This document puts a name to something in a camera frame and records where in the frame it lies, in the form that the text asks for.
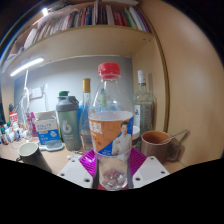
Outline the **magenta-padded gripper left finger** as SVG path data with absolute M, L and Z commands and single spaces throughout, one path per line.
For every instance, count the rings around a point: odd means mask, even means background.
M 94 151 L 90 150 L 81 157 L 71 156 L 58 176 L 83 188 L 97 189 L 99 173 Z

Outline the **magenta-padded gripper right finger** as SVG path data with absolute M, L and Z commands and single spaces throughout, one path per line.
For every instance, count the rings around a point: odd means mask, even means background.
M 157 181 L 169 172 L 155 156 L 146 157 L 139 150 L 132 148 L 128 159 L 128 188 L 141 188 Z

